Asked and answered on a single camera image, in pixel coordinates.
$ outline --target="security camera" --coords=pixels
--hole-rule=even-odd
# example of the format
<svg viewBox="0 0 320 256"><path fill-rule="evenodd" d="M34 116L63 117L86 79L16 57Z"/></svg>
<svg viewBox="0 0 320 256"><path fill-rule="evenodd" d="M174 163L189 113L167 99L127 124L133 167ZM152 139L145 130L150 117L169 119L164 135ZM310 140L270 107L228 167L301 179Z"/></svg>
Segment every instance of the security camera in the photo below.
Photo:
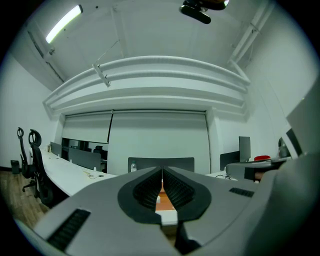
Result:
<svg viewBox="0 0 320 256"><path fill-rule="evenodd" d="M220 11L225 8L225 0L185 0L179 10L184 15L194 18L204 24L209 24L211 18L204 14L204 12L208 9Z"/></svg>

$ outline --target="wooden floor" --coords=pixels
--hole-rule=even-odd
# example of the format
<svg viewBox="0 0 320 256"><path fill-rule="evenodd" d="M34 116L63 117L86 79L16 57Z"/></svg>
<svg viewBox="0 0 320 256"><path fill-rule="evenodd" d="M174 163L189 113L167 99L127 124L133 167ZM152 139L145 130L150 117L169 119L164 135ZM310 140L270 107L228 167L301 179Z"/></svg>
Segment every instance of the wooden floor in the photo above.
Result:
<svg viewBox="0 0 320 256"><path fill-rule="evenodd" d="M33 228L49 208L43 205L39 198L34 197L34 186L27 187L25 192L22 191L23 186L29 183L30 179L26 179L21 173L0 171L0 191L11 214Z"/></svg>

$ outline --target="ceiling bracket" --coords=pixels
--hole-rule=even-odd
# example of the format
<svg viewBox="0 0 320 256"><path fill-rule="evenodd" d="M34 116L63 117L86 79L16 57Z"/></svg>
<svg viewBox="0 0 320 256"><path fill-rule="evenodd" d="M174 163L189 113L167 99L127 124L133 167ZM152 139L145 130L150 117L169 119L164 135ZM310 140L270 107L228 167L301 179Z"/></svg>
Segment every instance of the ceiling bracket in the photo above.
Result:
<svg viewBox="0 0 320 256"><path fill-rule="evenodd" d="M101 80L105 83L107 87L110 87L110 82L107 80L107 75L104 76L102 71L100 70L100 65L92 64L93 69L98 74L98 76L101 78Z"/></svg>

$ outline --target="roller blind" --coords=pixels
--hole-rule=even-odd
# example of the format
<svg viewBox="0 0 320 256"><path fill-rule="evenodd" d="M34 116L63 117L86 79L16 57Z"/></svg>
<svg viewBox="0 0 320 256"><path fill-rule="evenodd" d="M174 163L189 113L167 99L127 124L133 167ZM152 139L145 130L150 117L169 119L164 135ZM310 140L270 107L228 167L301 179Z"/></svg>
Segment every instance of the roller blind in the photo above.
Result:
<svg viewBox="0 0 320 256"><path fill-rule="evenodd" d="M107 143L111 114L66 117L62 137L66 139Z"/></svg>
<svg viewBox="0 0 320 256"><path fill-rule="evenodd" d="M115 113L109 137L107 172L115 175L127 173L130 157L194 158L194 172L209 174L205 115Z"/></svg>

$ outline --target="ceiling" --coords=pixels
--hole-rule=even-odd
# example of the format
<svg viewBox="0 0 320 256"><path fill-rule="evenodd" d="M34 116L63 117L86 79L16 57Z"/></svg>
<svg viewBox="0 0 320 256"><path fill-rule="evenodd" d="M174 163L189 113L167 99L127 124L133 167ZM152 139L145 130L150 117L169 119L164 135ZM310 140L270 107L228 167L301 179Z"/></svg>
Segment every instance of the ceiling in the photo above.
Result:
<svg viewBox="0 0 320 256"><path fill-rule="evenodd" d="M179 12L183 0L48 0L27 22L41 50L54 47L50 63L64 79L98 63L122 58L162 55L196 59L225 67L248 27L259 0L230 0L222 11L208 10L212 21L202 24ZM73 7L83 13L53 41L45 40Z"/></svg>

